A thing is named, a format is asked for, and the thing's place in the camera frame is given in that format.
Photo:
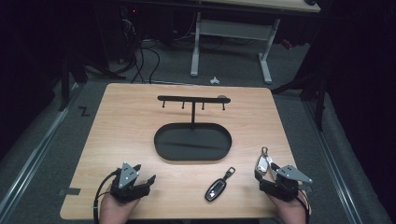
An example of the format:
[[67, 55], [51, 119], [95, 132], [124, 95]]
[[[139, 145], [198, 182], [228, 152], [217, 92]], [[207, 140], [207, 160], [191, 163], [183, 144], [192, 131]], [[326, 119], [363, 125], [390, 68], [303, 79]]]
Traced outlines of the person's left hand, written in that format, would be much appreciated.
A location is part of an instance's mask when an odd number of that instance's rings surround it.
[[120, 203], [111, 194], [106, 194], [99, 209], [99, 224], [126, 224], [137, 207], [139, 199]]

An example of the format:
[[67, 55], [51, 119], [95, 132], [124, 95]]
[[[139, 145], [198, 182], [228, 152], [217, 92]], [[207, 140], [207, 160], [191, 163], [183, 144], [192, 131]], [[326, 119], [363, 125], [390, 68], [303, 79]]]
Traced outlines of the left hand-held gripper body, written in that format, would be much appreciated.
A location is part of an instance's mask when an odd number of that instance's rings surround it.
[[149, 188], [146, 183], [134, 184], [138, 177], [139, 171], [137, 172], [128, 162], [124, 162], [112, 181], [110, 194], [120, 203], [128, 203], [148, 196]]

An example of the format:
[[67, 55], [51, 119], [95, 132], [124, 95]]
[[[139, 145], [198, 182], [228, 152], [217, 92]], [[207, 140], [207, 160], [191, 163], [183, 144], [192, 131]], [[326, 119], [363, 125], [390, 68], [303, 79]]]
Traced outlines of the dark computer tower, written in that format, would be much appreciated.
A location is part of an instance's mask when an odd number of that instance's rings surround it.
[[139, 19], [136, 7], [120, 7], [122, 33], [126, 42], [126, 59], [131, 62], [140, 42]]

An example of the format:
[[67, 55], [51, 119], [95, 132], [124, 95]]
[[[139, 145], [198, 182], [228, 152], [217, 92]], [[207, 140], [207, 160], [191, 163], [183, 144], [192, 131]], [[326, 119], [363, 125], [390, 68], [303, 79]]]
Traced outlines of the person's right hand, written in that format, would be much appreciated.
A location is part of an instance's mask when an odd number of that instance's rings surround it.
[[299, 192], [298, 198], [285, 202], [269, 195], [268, 198], [275, 205], [277, 214], [284, 224], [306, 224], [306, 199]]

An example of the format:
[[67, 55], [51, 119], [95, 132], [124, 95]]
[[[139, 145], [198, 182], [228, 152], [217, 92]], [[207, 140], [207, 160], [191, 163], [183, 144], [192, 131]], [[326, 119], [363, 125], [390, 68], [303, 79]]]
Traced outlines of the white metal desk frame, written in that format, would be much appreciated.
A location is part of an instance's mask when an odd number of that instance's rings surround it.
[[195, 13], [194, 48], [191, 56], [191, 76], [199, 74], [200, 61], [200, 37], [212, 35], [220, 37], [231, 37], [248, 40], [260, 40], [266, 43], [264, 51], [258, 54], [262, 70], [263, 80], [266, 84], [272, 83], [268, 67], [267, 57], [273, 45], [278, 26], [280, 24], [280, 13], [302, 13], [316, 14], [321, 11], [317, 0], [196, 0], [199, 7], [210, 4], [221, 4], [235, 9], [258, 9], [276, 13], [271, 24], [253, 24], [241, 21], [225, 21], [217, 19], [203, 19], [201, 12]]

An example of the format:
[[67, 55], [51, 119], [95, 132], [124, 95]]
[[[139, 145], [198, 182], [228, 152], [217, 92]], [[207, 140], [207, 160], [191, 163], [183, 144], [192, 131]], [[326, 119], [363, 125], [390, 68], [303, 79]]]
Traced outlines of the silver car key fob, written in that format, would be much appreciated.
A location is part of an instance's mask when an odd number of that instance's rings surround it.
[[268, 148], [262, 147], [262, 154], [260, 155], [260, 157], [256, 162], [255, 170], [259, 174], [265, 175], [271, 169], [272, 162], [273, 160], [268, 154]]

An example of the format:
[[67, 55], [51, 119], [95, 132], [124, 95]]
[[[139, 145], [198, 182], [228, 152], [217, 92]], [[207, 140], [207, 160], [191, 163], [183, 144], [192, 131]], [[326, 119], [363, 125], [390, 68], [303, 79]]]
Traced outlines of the black key rack with tray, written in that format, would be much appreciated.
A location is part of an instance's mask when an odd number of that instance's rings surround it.
[[168, 161], [218, 161], [230, 151], [233, 139], [229, 131], [217, 123], [196, 122], [196, 105], [219, 104], [222, 109], [231, 102], [225, 95], [216, 98], [159, 95], [159, 101], [191, 103], [191, 121], [164, 124], [154, 135], [158, 155]]

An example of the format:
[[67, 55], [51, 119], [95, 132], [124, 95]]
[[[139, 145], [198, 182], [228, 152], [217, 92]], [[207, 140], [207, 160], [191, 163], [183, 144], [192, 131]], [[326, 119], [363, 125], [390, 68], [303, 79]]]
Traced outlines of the black tripod stand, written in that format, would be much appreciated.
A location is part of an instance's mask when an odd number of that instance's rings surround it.
[[78, 54], [66, 54], [62, 60], [62, 74], [61, 79], [61, 96], [62, 102], [60, 111], [64, 111], [70, 103], [70, 79], [72, 76], [77, 84], [85, 84], [88, 81], [88, 75], [85, 66], [88, 65], [95, 70], [99, 71], [105, 77], [114, 79], [125, 79], [115, 72], [110, 71], [108, 68], [100, 65], [99, 63], [92, 62]]
[[301, 90], [300, 99], [302, 101], [314, 100], [316, 102], [314, 121], [321, 131], [328, 75], [329, 66], [326, 63], [311, 65], [303, 63], [293, 81], [271, 90], [271, 93], [279, 94], [286, 90]]

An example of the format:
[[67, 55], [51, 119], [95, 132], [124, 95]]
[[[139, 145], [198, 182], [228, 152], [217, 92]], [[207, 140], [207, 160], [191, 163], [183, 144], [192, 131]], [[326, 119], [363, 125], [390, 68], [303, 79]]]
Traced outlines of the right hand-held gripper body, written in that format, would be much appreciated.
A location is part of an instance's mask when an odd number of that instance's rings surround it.
[[263, 182], [259, 183], [260, 190], [285, 202], [293, 200], [298, 196], [299, 190], [307, 190], [313, 183], [310, 177], [290, 164], [279, 167], [276, 172], [272, 169], [270, 171], [275, 181], [264, 178]]

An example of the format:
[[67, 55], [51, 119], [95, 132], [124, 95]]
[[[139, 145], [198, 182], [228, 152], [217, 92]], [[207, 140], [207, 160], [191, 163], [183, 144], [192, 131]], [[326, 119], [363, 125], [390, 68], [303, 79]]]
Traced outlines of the black car key fob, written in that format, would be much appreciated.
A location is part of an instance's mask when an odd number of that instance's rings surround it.
[[214, 200], [216, 200], [220, 196], [220, 194], [225, 190], [225, 188], [227, 186], [226, 180], [229, 177], [231, 177], [234, 173], [235, 173], [235, 168], [230, 167], [226, 171], [224, 177], [219, 178], [216, 181], [214, 181], [212, 183], [212, 185], [205, 192], [205, 199], [208, 202], [213, 202]]

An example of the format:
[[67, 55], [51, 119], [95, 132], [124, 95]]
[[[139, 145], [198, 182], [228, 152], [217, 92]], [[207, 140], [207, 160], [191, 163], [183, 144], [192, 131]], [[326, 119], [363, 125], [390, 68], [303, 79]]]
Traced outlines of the aluminium floor rail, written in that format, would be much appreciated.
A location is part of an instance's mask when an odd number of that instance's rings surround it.
[[83, 87], [83, 84], [72, 85], [69, 102], [64, 110], [59, 110], [62, 98], [56, 96], [0, 161], [0, 224], [6, 223], [12, 214], [47, 154], [53, 135], [68, 113], [68, 105], [76, 99]]
[[346, 181], [344, 180], [340, 169], [336, 163], [336, 160], [332, 154], [331, 148], [326, 140], [325, 134], [321, 131], [316, 124], [315, 120], [315, 111], [313, 106], [310, 103], [302, 102], [305, 113], [309, 117], [310, 123], [315, 130], [316, 136], [320, 143], [320, 148], [323, 154], [323, 159], [325, 161], [325, 165], [328, 169], [330, 177], [332, 179], [332, 183], [337, 192], [338, 198], [344, 208], [347, 219], [350, 224], [363, 224], [361, 215], [356, 207], [356, 204], [351, 196], [349, 187], [347, 186]]

